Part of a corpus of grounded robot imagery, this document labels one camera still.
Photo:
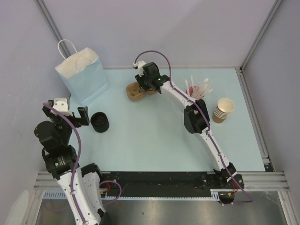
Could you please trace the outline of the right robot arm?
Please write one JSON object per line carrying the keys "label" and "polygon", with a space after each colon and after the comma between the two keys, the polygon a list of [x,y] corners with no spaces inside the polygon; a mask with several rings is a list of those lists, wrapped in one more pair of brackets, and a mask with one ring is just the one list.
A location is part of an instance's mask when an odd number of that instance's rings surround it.
{"label": "right robot arm", "polygon": [[217,184],[221,188],[229,187],[233,183],[237,171],[233,163],[222,152],[212,133],[206,103],[183,92],[171,81],[170,76],[161,75],[154,62],[135,62],[133,68],[138,70],[135,79],[144,91],[152,89],[169,96],[170,99],[179,104],[183,111],[184,127],[199,139],[213,162]]}

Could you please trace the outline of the light blue paper bag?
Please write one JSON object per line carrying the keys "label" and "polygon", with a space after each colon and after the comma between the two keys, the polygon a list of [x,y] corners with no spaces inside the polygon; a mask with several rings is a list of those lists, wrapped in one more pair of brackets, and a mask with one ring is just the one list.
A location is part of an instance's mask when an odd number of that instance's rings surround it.
{"label": "light blue paper bag", "polygon": [[55,67],[71,97],[82,106],[87,106],[106,92],[109,80],[98,54],[86,47]]}

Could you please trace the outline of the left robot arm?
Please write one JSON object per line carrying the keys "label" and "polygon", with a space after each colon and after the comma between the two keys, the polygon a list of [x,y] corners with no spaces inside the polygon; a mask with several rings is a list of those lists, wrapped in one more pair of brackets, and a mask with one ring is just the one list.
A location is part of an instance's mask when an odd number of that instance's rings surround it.
{"label": "left robot arm", "polygon": [[112,219],[103,207],[100,186],[104,178],[95,164],[80,167],[77,151],[69,144],[74,128],[90,123],[87,107],[78,107],[80,117],[69,109],[68,98],[55,98],[43,106],[49,121],[39,123],[34,135],[43,145],[46,170],[63,190],[77,225],[110,225]]}

